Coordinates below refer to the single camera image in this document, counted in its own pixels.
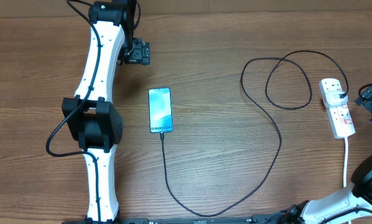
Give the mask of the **white power strip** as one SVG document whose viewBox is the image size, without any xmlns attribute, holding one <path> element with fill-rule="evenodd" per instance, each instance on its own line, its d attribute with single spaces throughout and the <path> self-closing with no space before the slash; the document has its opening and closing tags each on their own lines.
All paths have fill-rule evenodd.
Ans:
<svg viewBox="0 0 372 224">
<path fill-rule="evenodd" d="M 325 78 L 319 82 L 320 93 L 323 96 L 327 91 L 342 90 L 339 80 L 334 78 Z M 355 134 L 355 127 L 348 109 L 347 103 L 333 108 L 325 107 L 333 137 L 335 139 L 346 139 Z"/>
</svg>

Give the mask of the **blue Galaxy smartphone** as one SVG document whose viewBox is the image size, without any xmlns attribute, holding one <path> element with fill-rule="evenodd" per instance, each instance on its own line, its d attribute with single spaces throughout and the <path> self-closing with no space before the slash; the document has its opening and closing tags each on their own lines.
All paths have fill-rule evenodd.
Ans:
<svg viewBox="0 0 372 224">
<path fill-rule="evenodd" d="M 170 88 L 150 89 L 148 97 L 150 132 L 172 132 L 173 119 Z"/>
</svg>

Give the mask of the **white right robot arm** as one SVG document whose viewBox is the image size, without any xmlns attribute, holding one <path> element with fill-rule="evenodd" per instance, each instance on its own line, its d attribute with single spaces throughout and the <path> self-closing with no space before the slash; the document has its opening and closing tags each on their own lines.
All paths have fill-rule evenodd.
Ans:
<svg viewBox="0 0 372 224">
<path fill-rule="evenodd" d="M 364 106 L 372 113 L 372 83 L 363 85 L 358 90 L 358 105 Z M 348 160 L 348 136 L 354 134 L 354 126 L 348 119 L 347 105 L 326 108 L 329 121 L 336 139 L 344 139 L 344 170 Z M 335 193 L 320 200 L 306 200 L 293 205 L 283 214 L 278 223 L 345 223 L 351 220 L 372 216 L 372 155 L 365 159 L 354 171 L 351 183 Z"/>
</svg>

